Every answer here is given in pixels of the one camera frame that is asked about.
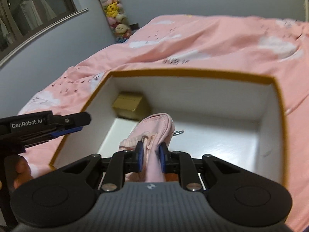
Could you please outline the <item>person's left hand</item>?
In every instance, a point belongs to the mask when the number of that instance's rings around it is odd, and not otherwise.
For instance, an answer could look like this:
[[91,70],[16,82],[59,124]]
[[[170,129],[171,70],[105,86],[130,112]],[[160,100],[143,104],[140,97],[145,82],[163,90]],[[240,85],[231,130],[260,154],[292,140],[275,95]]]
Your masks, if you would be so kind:
[[7,157],[4,166],[8,189],[11,192],[33,179],[27,160],[20,155]]

